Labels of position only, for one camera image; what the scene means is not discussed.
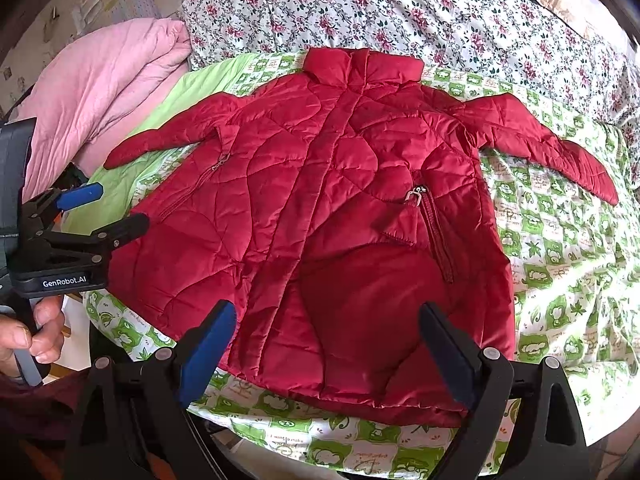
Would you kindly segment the person's left hand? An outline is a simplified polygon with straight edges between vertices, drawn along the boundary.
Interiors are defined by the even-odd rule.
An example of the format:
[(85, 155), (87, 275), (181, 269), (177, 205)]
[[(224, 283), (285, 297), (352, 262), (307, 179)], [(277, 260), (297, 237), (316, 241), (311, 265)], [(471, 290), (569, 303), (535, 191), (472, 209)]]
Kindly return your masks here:
[(1, 374), (9, 378), (20, 376), (15, 350), (27, 350), (40, 364), (51, 364), (61, 356), (65, 316), (62, 311), (63, 297), (47, 297), (40, 300), (32, 310), (37, 333), (15, 318), (1, 315)]

